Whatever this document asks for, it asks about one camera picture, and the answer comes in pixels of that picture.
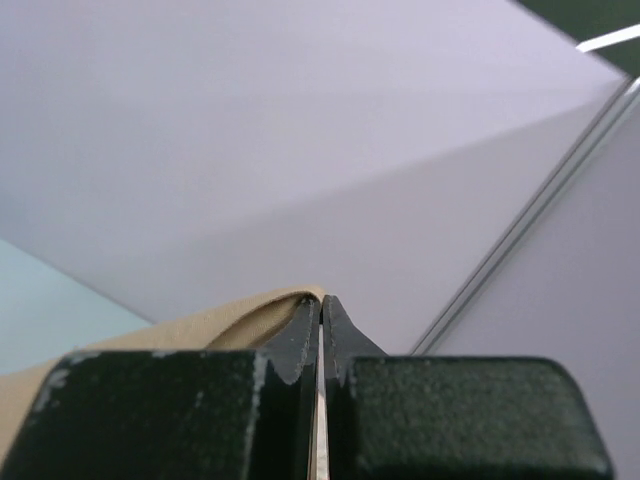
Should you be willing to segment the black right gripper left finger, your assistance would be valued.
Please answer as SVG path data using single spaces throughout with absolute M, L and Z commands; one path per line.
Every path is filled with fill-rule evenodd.
M 5 479 L 306 479 L 320 304 L 256 349 L 70 355 L 42 382 Z

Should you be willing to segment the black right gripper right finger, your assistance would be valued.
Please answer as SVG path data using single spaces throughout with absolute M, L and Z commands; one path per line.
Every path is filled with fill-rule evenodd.
M 586 400 L 531 356 L 394 356 L 322 305 L 334 479 L 610 479 Z

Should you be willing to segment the tan t-shirt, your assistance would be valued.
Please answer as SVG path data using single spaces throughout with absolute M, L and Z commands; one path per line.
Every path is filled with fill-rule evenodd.
M 281 331 L 307 296 L 322 300 L 325 290 L 318 286 L 277 289 L 97 342 L 80 351 L 255 347 Z M 9 435 L 19 426 L 39 386 L 57 362 L 53 358 L 1 377 L 2 435 Z

